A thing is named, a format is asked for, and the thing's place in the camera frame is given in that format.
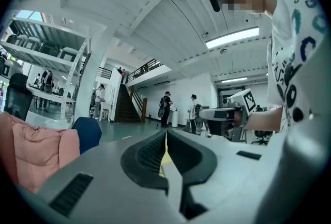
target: stair railing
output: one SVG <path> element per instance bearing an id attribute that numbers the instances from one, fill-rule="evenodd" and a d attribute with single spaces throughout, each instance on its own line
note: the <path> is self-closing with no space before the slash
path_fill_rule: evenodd
<path id="1" fill-rule="evenodd" d="M 147 98 L 143 98 L 143 100 L 139 97 L 138 93 L 135 91 L 134 87 L 130 87 L 130 99 L 136 102 L 138 109 L 141 113 L 141 122 L 145 122 L 146 118 L 146 108 L 147 108 Z"/>

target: white cylinder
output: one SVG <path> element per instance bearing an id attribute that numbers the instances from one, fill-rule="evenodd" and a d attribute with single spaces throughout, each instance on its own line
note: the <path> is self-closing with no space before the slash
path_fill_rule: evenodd
<path id="1" fill-rule="evenodd" d="M 172 127 L 177 127 L 178 126 L 178 117 L 179 117 L 179 112 L 172 111 L 172 119 L 171 119 L 171 126 Z"/>

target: black office chair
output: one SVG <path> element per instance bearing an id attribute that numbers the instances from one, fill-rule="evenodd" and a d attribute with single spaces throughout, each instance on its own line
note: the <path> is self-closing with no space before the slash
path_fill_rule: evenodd
<path id="1" fill-rule="evenodd" d="M 260 105 L 257 105 L 256 111 L 257 112 L 264 112 L 264 110 L 260 107 Z M 255 136 L 257 136 L 258 140 L 253 141 L 251 144 L 258 143 L 259 145 L 262 145 L 262 144 L 267 145 L 268 142 L 269 142 L 268 137 L 270 137 L 273 134 L 273 132 L 272 131 L 258 131 L 258 130 L 255 130 L 254 134 L 255 134 Z"/>
<path id="2" fill-rule="evenodd" d="M 24 121 L 33 98 L 32 92 L 26 88 L 26 81 L 24 74 L 15 73 L 11 76 L 4 107 L 4 111 Z"/>

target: white column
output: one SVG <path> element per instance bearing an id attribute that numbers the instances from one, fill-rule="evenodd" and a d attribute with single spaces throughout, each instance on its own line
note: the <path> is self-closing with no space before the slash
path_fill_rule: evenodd
<path id="1" fill-rule="evenodd" d="M 99 37 L 92 37 L 91 56 L 86 63 L 77 93 L 74 121 L 80 116 L 89 117 L 89 103 L 98 69 L 119 24 L 108 26 Z"/>

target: fluorescent light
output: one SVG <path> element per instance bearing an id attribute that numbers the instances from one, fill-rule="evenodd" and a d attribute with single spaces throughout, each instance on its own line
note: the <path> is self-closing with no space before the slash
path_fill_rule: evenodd
<path id="1" fill-rule="evenodd" d="M 242 30 L 236 33 L 231 33 L 225 36 L 218 37 L 211 41 L 206 42 L 207 47 L 214 48 L 222 44 L 230 43 L 233 41 L 238 41 L 247 37 L 258 36 L 260 29 L 258 27 Z"/>
<path id="2" fill-rule="evenodd" d="M 244 80 L 247 80 L 247 77 L 239 78 L 239 79 L 232 79 L 232 80 L 225 80 L 225 81 L 222 81 L 222 83 L 233 82 L 233 81 L 244 81 Z"/>

